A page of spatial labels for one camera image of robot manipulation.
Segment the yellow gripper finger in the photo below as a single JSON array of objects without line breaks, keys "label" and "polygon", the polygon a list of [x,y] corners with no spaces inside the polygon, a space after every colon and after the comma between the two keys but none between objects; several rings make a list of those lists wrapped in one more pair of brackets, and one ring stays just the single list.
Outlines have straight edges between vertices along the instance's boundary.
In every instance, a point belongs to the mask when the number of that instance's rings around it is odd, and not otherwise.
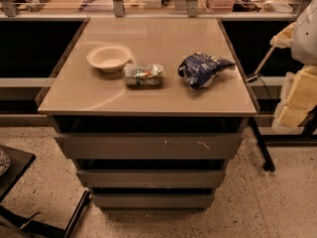
[{"label": "yellow gripper finger", "polygon": [[290,48],[292,46],[294,26],[295,26],[295,23],[289,24],[278,34],[273,36],[269,43],[273,47],[280,48],[280,49]]},{"label": "yellow gripper finger", "polygon": [[317,105],[317,66],[305,64],[297,73],[288,72],[271,124],[277,133],[299,127]]}]

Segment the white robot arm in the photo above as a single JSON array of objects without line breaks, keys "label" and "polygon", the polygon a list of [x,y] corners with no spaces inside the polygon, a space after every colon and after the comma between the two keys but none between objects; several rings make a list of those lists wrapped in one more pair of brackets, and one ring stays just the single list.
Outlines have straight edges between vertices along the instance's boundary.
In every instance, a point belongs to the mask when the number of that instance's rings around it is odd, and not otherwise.
[{"label": "white robot arm", "polygon": [[275,35],[270,44],[275,48],[291,48],[291,56],[303,67],[288,72],[274,111],[272,128],[278,133],[297,128],[317,106],[317,0],[301,13],[295,23]]}]

